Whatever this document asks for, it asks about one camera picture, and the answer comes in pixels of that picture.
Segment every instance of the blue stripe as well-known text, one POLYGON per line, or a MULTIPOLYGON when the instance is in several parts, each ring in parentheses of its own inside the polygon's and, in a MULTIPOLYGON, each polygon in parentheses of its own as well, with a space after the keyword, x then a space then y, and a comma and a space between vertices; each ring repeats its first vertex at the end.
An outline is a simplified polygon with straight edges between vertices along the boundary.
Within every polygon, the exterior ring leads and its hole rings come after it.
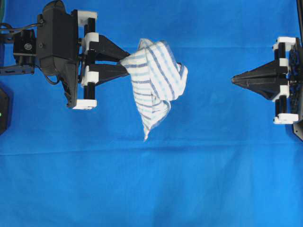
POLYGON ((170 49, 170 46, 168 45, 168 43, 166 41, 162 41, 162 43, 164 44, 164 46, 166 47, 166 50, 167 52, 169 53, 170 55, 170 58, 172 60, 172 63, 175 65, 176 69, 178 69, 177 67, 177 62, 176 62, 176 59, 175 59, 175 56, 174 54, 172 53, 171 49, 170 49))
POLYGON ((142 68, 147 66, 147 63, 140 64, 140 65, 124 65, 125 68, 142 68))
POLYGON ((132 77, 146 76, 148 74, 149 74, 149 72, 132 73, 132 77))
POLYGON ((140 107, 137 107, 137 109, 138 109, 140 112, 147 112, 147 113, 149 113, 149 114, 154 113, 154 111, 150 111, 150 110, 147 110, 147 109, 141 109, 140 107))
POLYGON ((133 82, 134 84, 148 84, 148 83, 150 83, 150 80, 143 80, 143 81, 132 80, 132 82, 133 82))
POLYGON ((158 94, 158 91, 157 91, 157 89, 155 88, 155 86, 154 86, 154 84, 152 82, 151 82, 151 87, 152 87, 152 90, 154 91, 156 97, 160 98, 159 94, 158 94))
POLYGON ((170 91, 171 91, 171 94, 172 94, 172 98, 175 99, 175 92, 174 92, 174 90, 172 89, 172 86, 171 86, 169 80, 166 78, 166 76, 165 76, 165 74, 164 74, 164 72, 163 72, 163 70, 162 70, 162 68, 161 68, 161 66, 160 66, 160 64, 159 64, 159 62, 158 62, 158 59, 157 59, 155 53, 151 50, 151 48, 150 48, 149 46, 146 47, 146 49, 148 49, 148 51, 151 53, 151 55, 152 55, 152 57, 153 57, 153 59, 154 59, 156 65, 157 65, 157 67, 158 67, 160 73, 162 74, 163 78, 165 79, 166 83, 168 84, 168 86, 169 86, 169 88, 170 88, 170 91))
POLYGON ((182 79, 182 77, 183 77, 184 70, 185 70, 185 67, 184 67, 183 65, 181 65, 181 69, 180 69, 180 73, 179 73, 181 79, 182 79))
POLYGON ((142 103, 138 103, 136 102, 138 105, 141 105, 141 106, 144 106, 144 107, 148 107, 148 108, 152 108, 152 107, 155 107, 155 106, 158 106, 162 103, 162 101, 160 101, 159 103, 155 104, 155 105, 144 105, 142 103))
POLYGON ((143 93, 139 93, 139 92, 135 92, 135 91, 134 91, 134 93, 136 95, 140 95, 140 96, 152 96, 152 94, 143 94, 143 93))
POLYGON ((164 50, 163 50, 163 48, 161 48, 161 47, 158 45, 158 43, 156 44, 156 48, 157 48, 157 50, 159 51, 159 53, 160 53, 162 59, 164 60, 164 63, 165 63, 165 65, 166 65, 166 67, 168 68, 171 77, 175 80, 175 83, 176 83, 176 85, 178 85, 179 90, 181 90, 180 83, 178 82, 177 78, 175 77, 175 74, 173 73, 173 71, 172 71, 172 69, 171 69, 171 67, 170 67, 170 63, 168 63, 168 61, 167 61, 168 57, 167 57, 167 55, 164 55, 164 52, 163 52, 164 50))
POLYGON ((134 84, 133 84, 133 88, 135 88, 137 90, 141 90, 141 91, 150 91, 149 88, 136 87, 134 84))
POLYGON ((147 120, 151 120, 151 118, 150 118, 150 117, 148 117, 148 116, 144 115, 143 113, 141 113, 141 116, 142 116, 142 117, 144 117, 144 118, 146 118, 147 120))
POLYGON ((136 100, 139 100, 139 101, 144 101, 144 102, 151 102, 152 100, 151 99, 143 99, 143 98, 137 98, 137 97, 134 97, 136 100))
POLYGON ((136 55, 136 56, 131 56, 131 55, 130 55, 130 56, 127 57, 127 60, 128 60, 128 59, 141 59, 141 58, 146 58, 146 57, 145 57, 145 54, 136 55))
POLYGON ((150 131, 151 129, 142 121, 143 125, 147 128, 148 131, 150 131))
POLYGON ((157 126, 158 126, 158 125, 167 117, 167 114, 168 114, 169 111, 170 111, 170 108, 169 108, 169 103, 170 103, 170 102, 168 102, 168 101, 163 101, 163 103, 167 106, 168 110, 167 110, 166 114, 165 114, 160 120, 158 120, 155 124, 153 124, 153 125, 151 126, 151 130, 154 129, 155 127, 157 127, 157 126))

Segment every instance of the cloth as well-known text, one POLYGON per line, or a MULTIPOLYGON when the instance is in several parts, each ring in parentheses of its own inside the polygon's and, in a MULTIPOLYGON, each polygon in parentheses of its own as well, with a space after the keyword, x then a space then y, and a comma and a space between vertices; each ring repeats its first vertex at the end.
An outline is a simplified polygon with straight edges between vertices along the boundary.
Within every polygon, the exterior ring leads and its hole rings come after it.
POLYGON ((121 61, 131 75, 134 100, 141 115, 145 140, 170 111, 170 101, 183 94, 187 68, 177 63, 165 41, 141 39, 138 51, 121 61))

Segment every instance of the blue fabric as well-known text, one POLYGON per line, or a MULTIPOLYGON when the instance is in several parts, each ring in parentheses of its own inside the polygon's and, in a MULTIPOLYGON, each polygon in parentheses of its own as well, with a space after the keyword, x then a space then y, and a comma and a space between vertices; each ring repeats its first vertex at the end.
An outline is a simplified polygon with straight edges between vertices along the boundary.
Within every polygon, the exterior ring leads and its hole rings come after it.
MULTIPOLYGON (((36 21, 47 0, 9 0, 4 22, 36 21)), ((142 142, 130 78, 71 111, 43 75, 1 77, 13 96, 0 136, 1 227, 303 225, 303 144, 272 123, 273 103, 231 84, 299 36, 293 0, 65 0, 94 10, 98 32, 129 52, 165 39, 187 88, 142 142)), ((13 63, 12 47, 6 62, 13 63)))

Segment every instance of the black cable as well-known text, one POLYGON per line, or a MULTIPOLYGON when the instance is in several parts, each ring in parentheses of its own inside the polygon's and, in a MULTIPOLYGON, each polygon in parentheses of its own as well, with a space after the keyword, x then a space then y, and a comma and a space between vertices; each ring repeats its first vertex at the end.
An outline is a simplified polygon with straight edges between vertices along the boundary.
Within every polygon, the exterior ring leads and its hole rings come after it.
MULTIPOLYGON (((0 27, 1 26, 5 26, 7 24, 5 23, 0 23, 0 27)), ((31 24, 31 25, 28 25, 28 26, 24 26, 24 27, 17 27, 17 28, 12 28, 12 27, 7 27, 7 28, 0 28, 0 31, 10 31, 10 32, 14 32, 14 31, 23 31, 23 30, 27 30, 31 27, 36 27, 36 26, 41 26, 42 24, 31 24)))
POLYGON ((47 82, 50 83, 51 85, 57 85, 57 84, 60 82, 60 77, 58 77, 58 76, 57 76, 57 81, 56 81, 56 82, 53 82, 53 81, 51 81, 51 80, 48 78, 48 76, 45 75, 43 72, 42 72, 42 74, 45 76, 47 82))

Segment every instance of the white towel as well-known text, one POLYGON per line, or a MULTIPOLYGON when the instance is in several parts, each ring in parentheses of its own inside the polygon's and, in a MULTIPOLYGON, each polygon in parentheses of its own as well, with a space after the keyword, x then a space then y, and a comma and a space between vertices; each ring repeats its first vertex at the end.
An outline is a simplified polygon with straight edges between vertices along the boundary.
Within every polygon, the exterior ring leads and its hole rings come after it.
POLYGON ((131 75, 134 100, 148 134, 170 111, 170 101, 183 94, 188 70, 177 63, 165 41, 141 39, 138 51, 121 60, 131 75))

